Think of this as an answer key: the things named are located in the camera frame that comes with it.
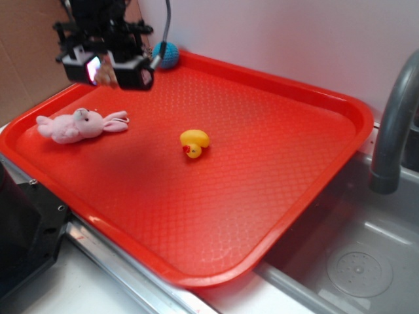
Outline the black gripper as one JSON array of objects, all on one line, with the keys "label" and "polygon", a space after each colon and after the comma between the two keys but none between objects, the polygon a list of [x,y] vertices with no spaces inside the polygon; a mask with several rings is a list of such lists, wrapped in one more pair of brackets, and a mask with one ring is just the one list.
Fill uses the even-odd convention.
[{"label": "black gripper", "polygon": [[123,90],[148,91],[154,84],[154,70],[145,53],[141,36],[153,32],[143,20],[125,20],[129,1],[62,1],[68,22],[56,22],[60,54],[68,79],[95,86],[101,65],[95,54],[112,53],[113,71]]}]

